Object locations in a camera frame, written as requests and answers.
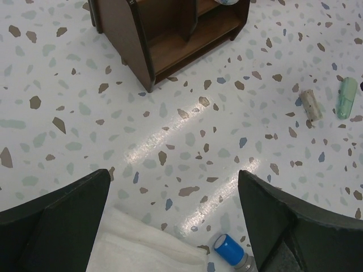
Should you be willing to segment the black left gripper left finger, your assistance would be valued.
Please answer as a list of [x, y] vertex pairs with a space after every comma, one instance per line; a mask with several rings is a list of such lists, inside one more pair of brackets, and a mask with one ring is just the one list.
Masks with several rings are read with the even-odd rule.
[[99, 169], [1, 212], [1, 271], [86, 271], [111, 177]]

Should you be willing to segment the brown wooden desk organizer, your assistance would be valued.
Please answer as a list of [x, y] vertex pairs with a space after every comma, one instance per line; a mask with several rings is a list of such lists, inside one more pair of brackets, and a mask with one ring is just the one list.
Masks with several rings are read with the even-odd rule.
[[247, 23], [249, 1], [89, 1], [92, 25], [105, 34], [147, 92]]

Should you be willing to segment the blue grey stamp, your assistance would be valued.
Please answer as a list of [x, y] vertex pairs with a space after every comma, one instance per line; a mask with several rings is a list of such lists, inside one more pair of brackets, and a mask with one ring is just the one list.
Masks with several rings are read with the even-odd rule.
[[246, 253], [228, 234], [220, 235], [213, 248], [235, 271], [258, 272], [254, 257]]

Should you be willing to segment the beige small tube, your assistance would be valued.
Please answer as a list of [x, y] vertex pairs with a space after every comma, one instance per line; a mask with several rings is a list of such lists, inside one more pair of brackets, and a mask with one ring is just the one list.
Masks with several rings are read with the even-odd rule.
[[318, 102], [314, 96], [314, 91], [309, 89], [302, 91], [299, 95], [307, 118], [310, 122], [318, 121], [323, 118]]

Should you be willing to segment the white folded towel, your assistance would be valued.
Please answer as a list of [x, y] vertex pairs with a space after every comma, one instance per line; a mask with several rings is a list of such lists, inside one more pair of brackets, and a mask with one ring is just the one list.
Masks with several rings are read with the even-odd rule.
[[206, 250], [113, 207], [102, 216], [87, 271], [207, 271]]

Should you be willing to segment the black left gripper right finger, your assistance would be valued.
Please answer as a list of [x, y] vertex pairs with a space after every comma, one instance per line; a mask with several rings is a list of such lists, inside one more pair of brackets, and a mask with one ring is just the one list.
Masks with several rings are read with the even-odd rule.
[[246, 171], [239, 198], [259, 271], [362, 271], [362, 221], [322, 209]]

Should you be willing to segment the green translucent cap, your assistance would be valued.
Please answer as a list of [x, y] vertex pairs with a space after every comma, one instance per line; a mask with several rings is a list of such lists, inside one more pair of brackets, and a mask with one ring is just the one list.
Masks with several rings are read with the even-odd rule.
[[352, 111], [358, 83], [354, 78], [346, 77], [339, 88], [336, 114], [341, 120], [347, 119]]

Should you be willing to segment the clear jar of paperclips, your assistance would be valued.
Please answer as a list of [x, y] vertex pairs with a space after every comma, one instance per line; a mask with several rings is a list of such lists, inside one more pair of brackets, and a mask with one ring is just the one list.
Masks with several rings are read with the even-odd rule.
[[231, 6], [239, 2], [239, 0], [215, 0], [215, 1], [225, 6]]

